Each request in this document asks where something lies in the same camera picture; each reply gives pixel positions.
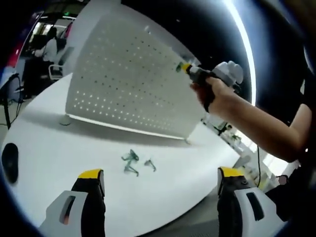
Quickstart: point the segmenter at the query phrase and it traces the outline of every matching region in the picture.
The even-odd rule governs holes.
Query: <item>black mouse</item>
[[[9,183],[14,184],[18,180],[19,168],[19,150],[13,143],[8,143],[2,152],[2,166]]]

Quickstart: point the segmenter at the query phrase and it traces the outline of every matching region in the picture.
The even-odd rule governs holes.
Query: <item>floor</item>
[[[20,113],[30,102],[31,100],[27,100],[22,104]],[[17,103],[12,102],[9,105],[9,115],[11,121],[15,119],[16,109]],[[2,144],[8,131],[5,122],[3,106],[0,106],[0,124],[0,142]],[[195,236],[195,234],[201,230],[204,230],[204,234],[199,235],[201,237],[218,236],[216,191],[217,189],[214,189],[199,204],[197,204],[178,219],[161,227],[158,230],[143,235],[142,237],[191,237]]]

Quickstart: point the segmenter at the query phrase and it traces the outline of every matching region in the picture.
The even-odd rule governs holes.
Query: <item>perforated white panel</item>
[[[83,47],[66,113],[147,132],[187,138],[203,117],[183,61],[130,21],[104,16]]]

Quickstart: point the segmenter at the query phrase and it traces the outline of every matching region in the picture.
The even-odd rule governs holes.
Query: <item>hand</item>
[[[208,78],[206,79],[206,82],[212,86],[212,91],[215,95],[215,99],[208,107],[208,111],[220,116],[221,113],[229,107],[227,104],[231,100],[238,98],[238,96],[234,94],[234,90],[232,88],[226,86],[220,79]],[[211,93],[208,91],[209,89],[207,87],[201,87],[196,83],[191,84],[190,88],[196,92],[197,98],[203,106],[207,94]]]

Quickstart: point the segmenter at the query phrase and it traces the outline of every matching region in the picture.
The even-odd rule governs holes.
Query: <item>white round table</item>
[[[107,237],[153,231],[198,204],[217,184],[217,168],[232,167],[238,154],[199,123],[190,144],[72,120],[62,126],[72,74],[36,97],[4,140],[19,149],[19,178],[10,189],[26,216],[39,226],[46,208],[70,190],[86,170],[104,170]],[[133,149],[139,171],[124,173],[121,156]],[[157,171],[144,166],[152,159]]]

